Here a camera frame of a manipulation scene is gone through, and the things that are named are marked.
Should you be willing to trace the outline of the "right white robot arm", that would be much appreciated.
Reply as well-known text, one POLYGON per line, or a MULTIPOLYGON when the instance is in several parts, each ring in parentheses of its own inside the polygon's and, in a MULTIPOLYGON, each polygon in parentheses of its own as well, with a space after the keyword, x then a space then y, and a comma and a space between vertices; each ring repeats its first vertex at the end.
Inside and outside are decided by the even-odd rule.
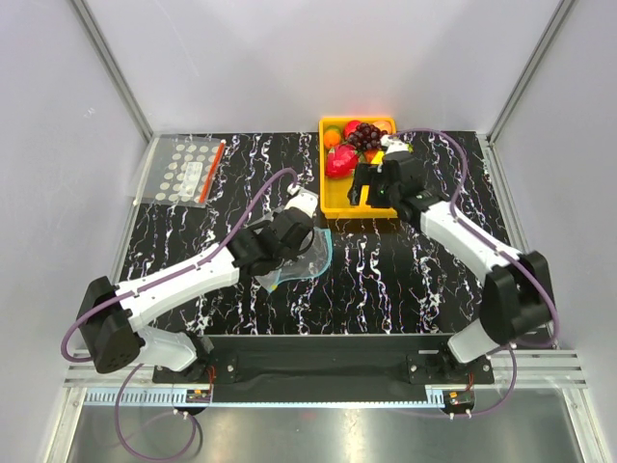
POLYGON ((459 382, 472 362, 551 323, 558 327, 550 271, 538 252, 524 254, 495 239, 413 177, 411 155, 388 153, 378 164, 360 163, 348 191, 351 205, 391 208, 396 217, 440 243, 482 285, 478 318, 450 337, 438 358, 443 379, 459 382))

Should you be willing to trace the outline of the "yellow banana bunch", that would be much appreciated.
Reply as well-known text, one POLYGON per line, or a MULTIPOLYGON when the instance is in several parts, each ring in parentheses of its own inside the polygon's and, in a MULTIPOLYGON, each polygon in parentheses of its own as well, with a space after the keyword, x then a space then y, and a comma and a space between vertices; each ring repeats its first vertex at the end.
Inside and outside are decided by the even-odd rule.
POLYGON ((395 152, 390 154, 384 154, 382 149, 376 150, 372 156, 368 156, 367 159, 371 165, 380 165, 384 162, 396 162, 402 163, 411 157, 411 153, 407 152, 395 152))

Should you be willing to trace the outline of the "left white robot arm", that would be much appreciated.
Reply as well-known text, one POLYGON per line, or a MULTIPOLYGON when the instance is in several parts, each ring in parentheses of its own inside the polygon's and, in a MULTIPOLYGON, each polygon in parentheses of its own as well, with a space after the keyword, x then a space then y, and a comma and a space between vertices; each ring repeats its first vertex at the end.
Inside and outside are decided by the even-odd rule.
POLYGON ((130 364, 177 372, 189 382, 207 373, 208 346, 183 332, 151 327, 151 322, 200 295, 235 286, 244 277, 262 277, 296 260, 311 243, 312 213, 286 206, 268 219, 236 232, 230 241, 141 280, 112 286, 92 281, 79 312, 79 330, 95 370, 115 372, 130 364))

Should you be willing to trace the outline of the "clear bag teal zipper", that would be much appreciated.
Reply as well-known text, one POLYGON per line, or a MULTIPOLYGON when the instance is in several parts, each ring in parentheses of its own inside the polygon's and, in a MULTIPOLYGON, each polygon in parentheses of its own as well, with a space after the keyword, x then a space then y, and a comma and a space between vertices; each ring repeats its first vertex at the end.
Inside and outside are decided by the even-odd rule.
POLYGON ((270 273, 255 277, 261 287, 273 292, 284 283, 316 279, 330 267, 334 253, 331 231, 315 227, 305 241, 306 250, 295 260, 287 260, 270 273))

